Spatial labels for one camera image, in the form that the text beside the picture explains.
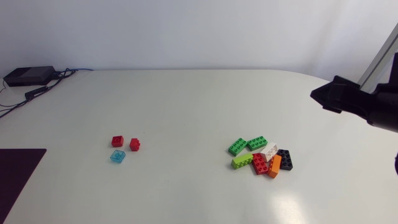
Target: duplo block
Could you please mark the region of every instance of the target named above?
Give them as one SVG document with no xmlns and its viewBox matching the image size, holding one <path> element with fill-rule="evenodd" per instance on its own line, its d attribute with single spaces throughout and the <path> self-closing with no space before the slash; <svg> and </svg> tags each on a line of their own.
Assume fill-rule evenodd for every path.
<svg viewBox="0 0 398 224">
<path fill-rule="evenodd" d="M 243 156 L 236 157 L 232 160 L 231 165 L 234 169 L 240 168 L 249 164 L 253 160 L 253 155 L 251 153 L 247 153 Z"/>
<path fill-rule="evenodd" d="M 280 162 L 280 169 L 292 170 L 293 164 L 292 164 L 292 158 L 290 158 L 289 150 L 279 149 L 277 154 L 282 157 L 282 160 Z"/>
<path fill-rule="evenodd" d="M 268 143 L 267 140 L 264 137 L 260 136 L 260 137 L 257 137 L 255 139 L 248 141 L 248 147 L 249 147 L 250 151 L 253 151 L 253 150 L 256 150 L 256 149 L 266 146 L 267 143 Z"/>
<path fill-rule="evenodd" d="M 270 142 L 260 153 L 264 157 L 266 162 L 269 162 L 272 157 L 278 152 L 276 143 Z"/>
<path fill-rule="evenodd" d="M 115 150 L 112 153 L 111 160 L 113 162 L 121 163 L 123 161 L 123 159 L 124 159 L 124 156 L 126 156 L 125 152 L 120 151 L 120 150 Z"/>
<path fill-rule="evenodd" d="M 138 139 L 131 139 L 131 142 L 130 142 L 130 149 L 131 149 L 132 151 L 138 151 L 140 145 L 141 145 L 141 144 L 140 144 L 140 142 L 139 142 Z"/>
<path fill-rule="evenodd" d="M 271 159 L 271 163 L 269 164 L 268 176 L 275 178 L 279 173 L 279 167 L 282 157 L 280 155 L 275 155 Z"/>
<path fill-rule="evenodd" d="M 267 164 L 260 153 L 253 154 L 253 161 L 251 161 L 251 164 L 253 165 L 257 175 L 268 173 Z"/>
<path fill-rule="evenodd" d="M 234 144 L 231 147 L 229 147 L 228 152 L 236 156 L 243 150 L 246 144 L 247 142 L 245 140 L 239 138 L 238 140 L 236 140 L 236 142 L 234 142 Z"/>
<path fill-rule="evenodd" d="M 112 138 L 112 146 L 113 147 L 122 147 L 123 146 L 123 136 L 115 136 Z"/>
</svg>

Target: white wall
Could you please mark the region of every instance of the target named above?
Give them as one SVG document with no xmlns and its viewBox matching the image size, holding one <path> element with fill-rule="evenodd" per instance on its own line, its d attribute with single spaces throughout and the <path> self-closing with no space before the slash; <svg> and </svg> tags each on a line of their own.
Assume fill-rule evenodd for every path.
<svg viewBox="0 0 398 224">
<path fill-rule="evenodd" d="M 273 68 L 358 80 L 398 22 L 392 0 L 0 2 L 16 67 Z"/>
</svg>

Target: metal pole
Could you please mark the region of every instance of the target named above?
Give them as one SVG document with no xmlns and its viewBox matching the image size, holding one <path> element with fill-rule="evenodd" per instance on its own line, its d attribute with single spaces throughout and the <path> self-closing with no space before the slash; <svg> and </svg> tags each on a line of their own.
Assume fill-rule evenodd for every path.
<svg viewBox="0 0 398 224">
<path fill-rule="evenodd" d="M 398 49 L 398 24 L 392 30 L 390 36 L 387 38 L 384 45 L 381 47 L 379 53 L 375 56 L 372 63 L 366 69 L 365 73 L 359 79 L 358 84 L 361 85 L 361 90 L 366 91 L 377 82 L 378 76 L 385 69 L 387 64 L 392 60 L 392 57 Z"/>
</svg>

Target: black mat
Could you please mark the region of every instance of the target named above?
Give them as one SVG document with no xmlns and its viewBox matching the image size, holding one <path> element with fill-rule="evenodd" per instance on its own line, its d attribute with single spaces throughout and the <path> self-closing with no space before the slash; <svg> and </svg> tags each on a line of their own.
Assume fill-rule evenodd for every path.
<svg viewBox="0 0 398 224">
<path fill-rule="evenodd" d="M 24 188 L 46 149 L 0 149 L 0 223 Z"/>
</svg>

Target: cable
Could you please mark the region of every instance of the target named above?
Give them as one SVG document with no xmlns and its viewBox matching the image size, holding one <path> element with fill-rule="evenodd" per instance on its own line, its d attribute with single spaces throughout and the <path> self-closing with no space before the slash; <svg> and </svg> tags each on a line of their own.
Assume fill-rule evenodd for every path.
<svg viewBox="0 0 398 224">
<path fill-rule="evenodd" d="M 6 86 L 4 85 L 4 80 L 2 80 L 2 86 L 3 86 L 3 88 L 0 90 L 0 93 L 1 93 L 3 90 L 6 89 Z"/>
<path fill-rule="evenodd" d="M 7 106 L 1 105 L 1 106 L 4 106 L 4 107 L 12 107 L 12 106 L 13 107 L 12 108 L 8 108 L 8 109 L 4 109 L 4 110 L 0 110 L 0 112 L 7 111 L 7 112 L 3 113 L 2 115 L 0 115 L 0 118 L 3 118 L 5 115 L 9 114 L 11 111 L 13 111 L 13 110 L 15 110 L 17 108 L 20 108 L 21 106 L 24 106 L 25 104 L 27 104 L 28 102 L 32 101 L 33 99 L 35 99 L 35 98 L 43 95 L 44 93 L 50 91 L 52 88 L 54 88 L 56 85 L 58 85 L 64 78 L 70 77 L 71 75 L 76 73 L 78 70 L 90 70 L 90 71 L 93 71 L 92 69 L 88 69 L 88 68 L 79 68 L 79 69 L 69 69 L 69 68 L 67 68 L 67 69 L 65 69 L 62 72 L 56 72 L 56 76 L 57 76 L 58 80 L 52 86 L 48 86 L 48 89 L 46 91 L 43 91 L 42 93 L 39 93 L 39 94 L 37 94 L 35 96 L 32 96 L 32 98 L 29 98 L 29 100 L 24 100 L 24 101 L 22 101 L 20 103 L 17 103 L 15 105 L 9 105 L 9 106 L 8 105 Z"/>
</svg>

